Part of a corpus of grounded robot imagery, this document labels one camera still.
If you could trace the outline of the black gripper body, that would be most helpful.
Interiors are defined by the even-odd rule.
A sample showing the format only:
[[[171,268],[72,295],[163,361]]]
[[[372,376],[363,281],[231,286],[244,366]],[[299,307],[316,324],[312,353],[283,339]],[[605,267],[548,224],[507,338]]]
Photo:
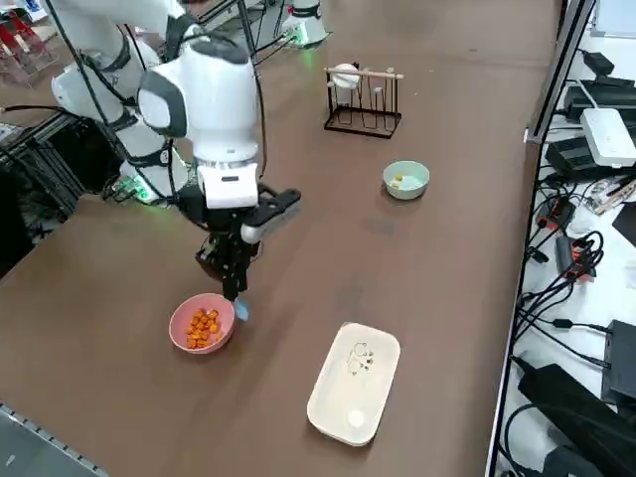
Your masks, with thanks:
[[[191,223],[210,235],[228,234],[238,228],[243,239],[260,239],[261,228],[249,227],[243,220],[251,208],[211,210],[198,186],[185,186],[179,192],[179,211]]]

